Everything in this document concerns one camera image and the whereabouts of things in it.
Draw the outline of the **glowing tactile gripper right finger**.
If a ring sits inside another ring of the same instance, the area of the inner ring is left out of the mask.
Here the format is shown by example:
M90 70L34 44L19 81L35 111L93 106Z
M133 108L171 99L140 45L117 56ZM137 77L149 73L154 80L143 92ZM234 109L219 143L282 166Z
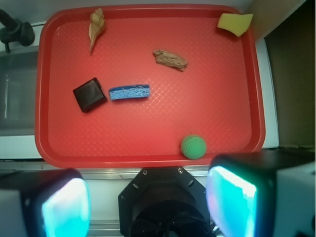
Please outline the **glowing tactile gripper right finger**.
M217 155L207 175L206 200L226 237L313 237L316 155L301 150Z

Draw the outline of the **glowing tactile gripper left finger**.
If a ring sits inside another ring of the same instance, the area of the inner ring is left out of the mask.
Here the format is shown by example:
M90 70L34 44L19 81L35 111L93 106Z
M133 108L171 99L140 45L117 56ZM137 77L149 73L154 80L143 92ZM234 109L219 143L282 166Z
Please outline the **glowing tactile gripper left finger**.
M2 237L85 237L90 220L89 186L77 170L1 174Z

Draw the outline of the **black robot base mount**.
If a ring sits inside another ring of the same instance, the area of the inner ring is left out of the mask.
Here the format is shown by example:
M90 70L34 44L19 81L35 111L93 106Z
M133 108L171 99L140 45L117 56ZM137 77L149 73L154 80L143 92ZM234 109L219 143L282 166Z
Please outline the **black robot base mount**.
M143 168L118 195L124 237L213 237L206 189L182 167Z

